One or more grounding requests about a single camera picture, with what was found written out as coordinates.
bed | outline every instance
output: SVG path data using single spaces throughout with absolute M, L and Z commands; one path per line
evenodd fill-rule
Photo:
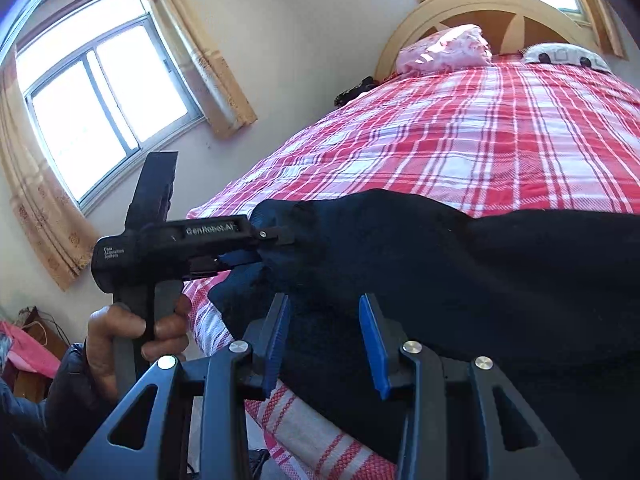
M 490 67 L 392 76 L 398 51 L 443 27 L 479 25 Z M 523 208 L 640 213 L 640 92 L 582 67 L 522 63 L 541 42 L 594 52 L 588 32 L 537 0 L 427 0 L 389 39 L 384 84 L 292 136 L 188 218 L 248 214 L 262 200 L 331 199 L 372 188 L 417 193 L 473 217 Z M 206 354 L 232 337 L 207 300 L 220 275 L 190 282 Z M 395 466 L 278 382 L 247 402 L 271 455 L 293 479 L 391 479 Z

wooden headboard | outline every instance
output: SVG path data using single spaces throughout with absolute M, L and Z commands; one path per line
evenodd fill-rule
M 382 81 L 400 50 L 448 27 L 473 23 L 497 54 L 512 54 L 537 43 L 572 43 L 600 53 L 588 32 L 540 0 L 425 0 L 402 22 L 380 56 L 374 78 Z

window sill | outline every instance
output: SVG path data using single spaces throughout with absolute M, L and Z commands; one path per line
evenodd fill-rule
M 101 182 L 92 189 L 78 204 L 80 211 L 87 216 L 90 214 L 102 200 L 104 200 L 118 185 L 123 182 L 137 167 L 139 167 L 146 159 L 146 154 L 162 150 L 165 146 L 174 142 L 174 140 L 183 136 L 185 133 L 205 121 L 204 117 L 198 117 L 177 130 L 160 137 L 155 143 L 139 150 L 134 155 L 124 160 L 119 166 L 111 171 Z

finger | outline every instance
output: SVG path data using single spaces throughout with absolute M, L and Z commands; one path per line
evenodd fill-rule
M 87 333 L 101 337 L 134 339 L 145 333 L 145 320 L 117 304 L 105 306 L 91 314 Z
M 152 363 L 166 354 L 181 354 L 188 345 L 189 338 L 186 334 L 164 341 L 149 341 L 142 345 L 142 357 Z
M 175 313 L 179 316 L 188 316 L 191 311 L 191 300 L 181 294 L 175 302 Z
M 189 330 L 189 320 L 186 317 L 171 314 L 156 321 L 154 333 L 158 339 L 173 339 L 186 334 Z

red and white plaid blanket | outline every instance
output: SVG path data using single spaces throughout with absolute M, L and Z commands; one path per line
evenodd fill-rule
M 189 218 L 371 188 L 428 196 L 474 217 L 523 208 L 640 213 L 640 92 L 615 76 L 517 60 L 392 80 L 291 137 Z M 207 300 L 224 277 L 186 287 L 206 354 L 232 340 Z M 246 408 L 293 479 L 394 477 L 393 464 L 281 382 Z

